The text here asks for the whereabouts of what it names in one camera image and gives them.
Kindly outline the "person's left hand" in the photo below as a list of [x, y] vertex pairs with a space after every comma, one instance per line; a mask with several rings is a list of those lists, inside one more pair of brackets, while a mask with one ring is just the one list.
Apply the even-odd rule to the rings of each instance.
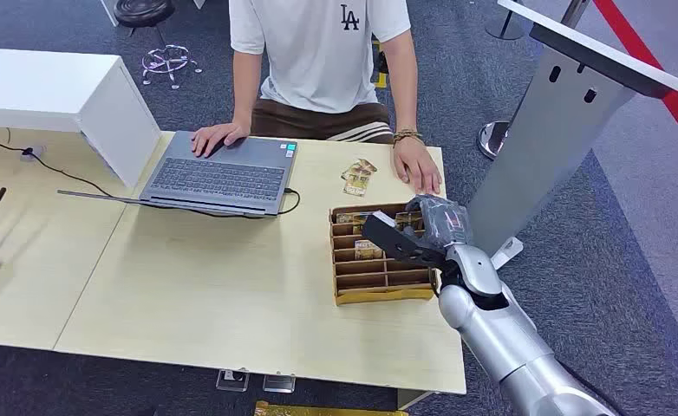
[[416, 194], [440, 195], [440, 171], [421, 140], [406, 137], [395, 142], [393, 157], [397, 176]]

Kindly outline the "person's right hand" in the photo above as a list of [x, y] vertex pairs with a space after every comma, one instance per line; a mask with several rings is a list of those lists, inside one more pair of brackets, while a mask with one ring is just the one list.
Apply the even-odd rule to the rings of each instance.
[[251, 131], [249, 121], [233, 121], [202, 127], [192, 136], [192, 153], [195, 157], [209, 157], [218, 145], [230, 146], [246, 138]]

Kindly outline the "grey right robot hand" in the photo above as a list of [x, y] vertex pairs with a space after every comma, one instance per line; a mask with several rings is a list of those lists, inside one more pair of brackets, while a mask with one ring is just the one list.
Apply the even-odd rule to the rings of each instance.
[[450, 244], [472, 244], [473, 232], [465, 206], [430, 194], [419, 194], [406, 205], [407, 211], [419, 211], [424, 224], [420, 240], [435, 249]]

